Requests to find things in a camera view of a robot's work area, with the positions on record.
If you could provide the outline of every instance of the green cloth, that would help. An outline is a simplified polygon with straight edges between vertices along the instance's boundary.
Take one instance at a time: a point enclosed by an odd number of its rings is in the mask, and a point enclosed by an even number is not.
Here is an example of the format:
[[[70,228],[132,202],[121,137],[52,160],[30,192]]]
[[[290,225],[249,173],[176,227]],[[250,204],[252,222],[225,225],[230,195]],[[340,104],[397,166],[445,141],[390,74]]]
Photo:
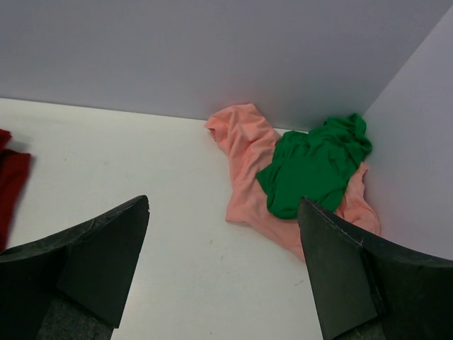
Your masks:
[[[256,178],[268,196],[268,210],[284,220],[296,218],[301,197],[334,211],[349,178],[371,152],[366,122],[356,113],[329,118],[308,134],[286,132],[275,147],[272,163]]]

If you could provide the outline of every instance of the peach fabric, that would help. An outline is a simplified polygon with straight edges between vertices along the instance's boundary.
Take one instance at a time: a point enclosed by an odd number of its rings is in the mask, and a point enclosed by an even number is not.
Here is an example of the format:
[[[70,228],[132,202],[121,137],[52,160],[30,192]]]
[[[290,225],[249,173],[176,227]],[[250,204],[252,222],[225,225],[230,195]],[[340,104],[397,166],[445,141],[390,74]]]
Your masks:
[[[267,196],[256,180],[256,174],[271,163],[280,135],[252,104],[225,108],[212,115],[205,127],[229,158],[233,193],[226,208],[226,221],[250,225],[303,260],[297,222],[281,220],[268,211]],[[377,233],[379,222],[376,214],[363,200],[362,177],[366,166],[361,166],[359,171],[353,175],[351,184],[354,187],[348,186],[336,213]]]

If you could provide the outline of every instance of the dark red fabric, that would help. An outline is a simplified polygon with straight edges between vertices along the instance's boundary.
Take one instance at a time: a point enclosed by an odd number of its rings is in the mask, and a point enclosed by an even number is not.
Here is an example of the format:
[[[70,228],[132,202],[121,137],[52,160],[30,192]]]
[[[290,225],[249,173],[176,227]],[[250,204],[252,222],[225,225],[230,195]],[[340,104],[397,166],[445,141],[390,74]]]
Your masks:
[[[0,251],[5,250],[14,205],[30,171],[31,155],[5,149],[11,133],[0,130]]]

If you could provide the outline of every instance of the folded cloth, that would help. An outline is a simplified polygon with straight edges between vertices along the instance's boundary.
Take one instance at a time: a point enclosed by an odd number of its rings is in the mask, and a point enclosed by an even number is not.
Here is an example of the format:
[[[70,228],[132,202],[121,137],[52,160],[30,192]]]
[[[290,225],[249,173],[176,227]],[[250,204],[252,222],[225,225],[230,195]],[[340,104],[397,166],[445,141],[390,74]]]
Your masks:
[[[275,144],[280,139],[280,135],[252,104],[225,108],[212,115],[205,127],[210,130],[220,149],[229,158],[233,193],[226,208],[226,221],[250,225],[303,260],[304,254],[297,222],[281,220],[268,211],[266,194],[256,180],[256,174],[271,163]],[[358,177],[353,176],[359,181],[362,177],[363,174]],[[359,185],[356,180],[351,184]],[[360,211],[366,213],[372,211],[365,201],[360,201],[360,189],[348,188],[348,193],[357,195],[354,200],[347,199],[344,205],[342,203],[340,206],[342,210],[338,215],[344,216],[345,219],[353,215],[357,222],[363,224],[357,224],[359,227],[365,226],[364,229],[378,233],[379,221],[375,214],[369,215],[374,219],[360,219]]]
[[[5,149],[11,133],[0,130],[0,251],[5,250],[14,205],[28,178],[31,155]]]
[[[268,196],[268,210],[276,217],[294,219],[305,196],[335,211],[350,177],[372,150],[366,128],[366,122],[353,114],[329,118],[308,134],[286,132],[272,163],[256,175]]]

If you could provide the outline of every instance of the white table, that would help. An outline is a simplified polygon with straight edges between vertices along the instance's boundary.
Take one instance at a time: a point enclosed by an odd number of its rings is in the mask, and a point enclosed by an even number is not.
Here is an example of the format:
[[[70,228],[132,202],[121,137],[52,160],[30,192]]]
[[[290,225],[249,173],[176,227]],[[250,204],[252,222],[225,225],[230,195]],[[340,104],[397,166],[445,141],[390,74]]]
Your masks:
[[[35,156],[9,246],[145,194],[149,228],[113,339],[322,339],[306,266],[224,221],[228,161],[203,124],[0,99],[10,147]]]

